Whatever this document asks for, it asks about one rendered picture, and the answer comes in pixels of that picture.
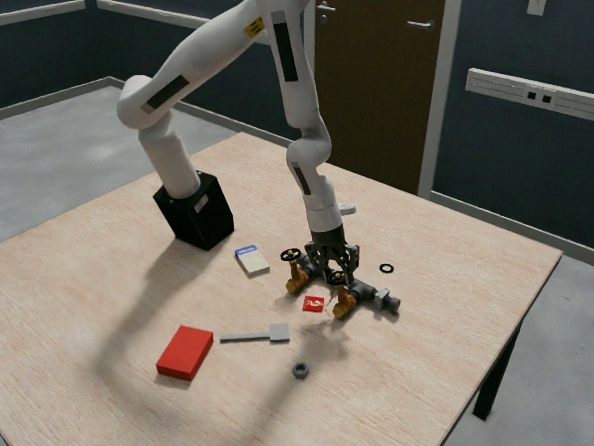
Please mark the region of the red tag with gold chain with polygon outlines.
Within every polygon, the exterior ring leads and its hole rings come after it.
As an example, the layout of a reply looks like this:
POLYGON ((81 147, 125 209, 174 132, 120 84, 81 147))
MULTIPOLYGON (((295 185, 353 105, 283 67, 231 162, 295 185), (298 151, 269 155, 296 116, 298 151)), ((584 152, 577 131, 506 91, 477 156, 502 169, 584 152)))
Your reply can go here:
MULTIPOLYGON (((332 293, 331 293, 332 294, 332 293)), ((334 295, 334 293, 332 294, 332 296, 334 295)), ((331 296, 331 297, 332 297, 331 296)), ((330 298, 331 298, 330 297, 330 298)), ((333 299, 333 297, 329 300, 329 303, 331 302, 331 300, 333 299)), ((303 304, 303 308, 302 310, 308 310, 308 311, 315 311, 315 312, 322 312, 323 307, 325 306, 329 306, 327 303, 326 305, 324 304, 324 298, 321 297, 314 297, 314 296, 306 296, 305 295, 305 299, 304 299, 304 304, 303 304), (324 305, 325 306, 324 306, 324 305)))

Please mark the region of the black o-ring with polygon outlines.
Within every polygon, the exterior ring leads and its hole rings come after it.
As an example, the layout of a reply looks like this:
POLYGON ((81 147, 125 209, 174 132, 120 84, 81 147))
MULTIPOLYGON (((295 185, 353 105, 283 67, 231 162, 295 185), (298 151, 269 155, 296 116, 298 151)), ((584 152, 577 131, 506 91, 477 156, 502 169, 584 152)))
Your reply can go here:
POLYGON ((394 271, 394 267, 391 264, 387 264, 387 263, 381 264, 379 266, 379 269, 383 273, 392 273, 394 271), (383 269, 384 266, 389 266, 391 269, 389 271, 386 271, 386 270, 383 269))

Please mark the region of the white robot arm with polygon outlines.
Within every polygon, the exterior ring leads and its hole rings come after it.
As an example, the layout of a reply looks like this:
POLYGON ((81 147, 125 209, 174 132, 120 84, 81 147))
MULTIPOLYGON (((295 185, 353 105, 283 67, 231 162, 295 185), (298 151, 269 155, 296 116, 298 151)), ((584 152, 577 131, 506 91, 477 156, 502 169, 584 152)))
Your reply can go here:
POLYGON ((138 75, 125 83, 118 117, 126 127, 141 129, 139 141, 172 198, 193 195, 200 179, 170 108, 267 33, 287 123, 302 132, 288 146, 286 162, 302 191, 309 229, 333 230, 342 224, 341 216, 357 212, 354 203, 337 203, 332 180, 316 169, 328 160, 332 146, 301 38, 300 13, 309 1, 245 0, 188 36, 152 79, 138 75))

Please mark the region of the red rectangular block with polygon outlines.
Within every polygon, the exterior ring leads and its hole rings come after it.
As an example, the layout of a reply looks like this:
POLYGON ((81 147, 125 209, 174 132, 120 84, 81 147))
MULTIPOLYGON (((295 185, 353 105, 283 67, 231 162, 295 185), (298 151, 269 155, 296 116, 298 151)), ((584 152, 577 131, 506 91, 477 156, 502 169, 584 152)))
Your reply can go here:
POLYGON ((155 364, 157 373, 192 382, 213 342, 213 332, 180 325, 155 364))

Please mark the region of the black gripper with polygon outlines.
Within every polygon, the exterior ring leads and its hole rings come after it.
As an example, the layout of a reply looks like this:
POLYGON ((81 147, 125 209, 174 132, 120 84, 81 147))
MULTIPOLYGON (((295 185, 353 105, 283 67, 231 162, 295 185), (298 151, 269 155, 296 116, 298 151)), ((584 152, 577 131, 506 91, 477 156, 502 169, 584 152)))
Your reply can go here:
POLYGON ((329 260, 336 261, 344 272, 346 286, 350 287, 354 282, 353 272, 359 267, 360 247, 359 245, 348 245, 345 240, 343 222, 333 230, 326 232, 310 230, 310 233, 313 241, 308 242, 304 248, 312 266, 321 270, 323 280, 329 284, 327 281, 327 277, 331 274, 330 266, 328 266, 329 260))

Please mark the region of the brass valve manifold with black handwheels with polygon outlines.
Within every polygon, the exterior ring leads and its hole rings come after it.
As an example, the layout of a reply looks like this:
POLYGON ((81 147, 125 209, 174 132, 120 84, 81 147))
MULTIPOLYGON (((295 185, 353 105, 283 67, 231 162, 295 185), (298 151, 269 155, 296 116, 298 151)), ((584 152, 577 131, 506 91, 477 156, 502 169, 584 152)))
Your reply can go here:
MULTIPOLYGON (((308 255, 301 253, 300 249, 298 248, 287 249, 280 254, 280 257, 283 261, 289 261, 291 267, 292 279, 290 278, 285 286, 289 292, 296 292, 298 289, 302 288, 303 284, 308 282, 309 278, 312 278, 316 274, 322 276, 321 270, 318 267, 314 268, 308 255), (298 254, 295 255, 295 252, 298 252, 298 254), (288 256, 283 257, 284 255, 288 256), (303 266, 304 270, 300 271, 300 269, 297 267, 297 264, 303 266)), ((354 278, 355 280, 353 284, 348 287, 350 291, 349 294, 347 294, 344 289, 346 282, 341 266, 339 266, 336 270, 330 268, 330 271, 331 274, 327 277, 327 281, 331 287, 333 287, 333 285, 337 285, 335 289, 338 291, 338 303, 334 305, 332 310, 332 313, 335 317, 344 317, 346 312, 348 313, 350 308, 355 306, 356 301, 359 301, 362 297, 365 297, 369 300, 373 299, 374 309, 378 311, 381 311, 385 306, 387 306, 388 309, 393 312, 396 312, 399 309, 401 300, 396 297, 390 297, 390 289, 387 287, 382 287, 378 291, 375 287, 354 278), (332 281, 330 280, 331 278, 332 281)))

